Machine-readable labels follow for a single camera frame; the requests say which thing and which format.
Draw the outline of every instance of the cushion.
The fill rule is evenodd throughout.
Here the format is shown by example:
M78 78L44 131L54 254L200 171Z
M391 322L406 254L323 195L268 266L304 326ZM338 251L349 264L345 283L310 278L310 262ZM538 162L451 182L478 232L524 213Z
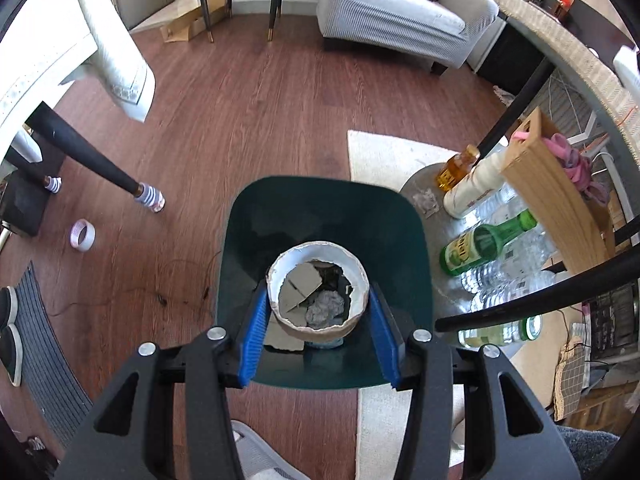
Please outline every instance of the cushion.
M393 14L399 14L410 20L444 30L451 34L459 34L466 23L457 14L440 4L427 0L358 0Z

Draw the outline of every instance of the blue gripper pad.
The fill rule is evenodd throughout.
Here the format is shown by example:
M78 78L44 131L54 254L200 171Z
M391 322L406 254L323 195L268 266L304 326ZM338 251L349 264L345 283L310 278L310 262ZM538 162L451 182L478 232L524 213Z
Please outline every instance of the blue gripper pad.
M400 383L398 346L373 287L369 289L369 330L383 377L394 388Z
M251 317L245 321L244 337L239 342L240 364L238 367L238 381L242 388L249 384L258 369L264 335L267 332L267 322L271 313L267 288L264 282L255 291L249 310L251 311Z

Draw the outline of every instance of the cardboard piece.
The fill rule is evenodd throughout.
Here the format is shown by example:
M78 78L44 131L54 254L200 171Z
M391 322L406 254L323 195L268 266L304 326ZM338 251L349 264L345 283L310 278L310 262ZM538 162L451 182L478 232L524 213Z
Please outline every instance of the cardboard piece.
M226 16L226 0L207 0L211 23L220 22ZM179 18L160 27L165 43L172 41L190 41L205 30L200 7L191 9Z
M277 350L299 352L305 349L305 342L287 334L279 325L273 312L267 325L267 333L264 335L264 344Z
M320 285L322 285L322 278L312 264L304 263L296 266L287 274L280 289L278 299L282 315L284 316L305 301Z
M295 326L306 326L306 306L297 306L289 310L284 317Z

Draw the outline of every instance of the tape roll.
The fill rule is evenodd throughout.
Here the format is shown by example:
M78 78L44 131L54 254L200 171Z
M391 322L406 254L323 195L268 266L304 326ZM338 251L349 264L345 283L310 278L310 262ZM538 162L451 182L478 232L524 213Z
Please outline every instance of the tape roll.
M74 249L77 249L81 253L85 253L91 249L94 240L95 227L84 218L79 219L69 233L69 243L71 243Z

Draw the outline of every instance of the dark green trash bin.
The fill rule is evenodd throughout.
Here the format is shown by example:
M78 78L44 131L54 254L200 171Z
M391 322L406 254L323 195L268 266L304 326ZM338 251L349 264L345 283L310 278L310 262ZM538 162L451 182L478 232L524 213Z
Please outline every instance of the dark green trash bin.
M270 176L236 198L226 226L216 322L233 334L252 291L287 249L327 240L351 251L378 282L407 336L431 328L429 258L411 204L384 187L299 176ZM255 381L302 389L383 384L364 317L336 349L280 352L264 348Z

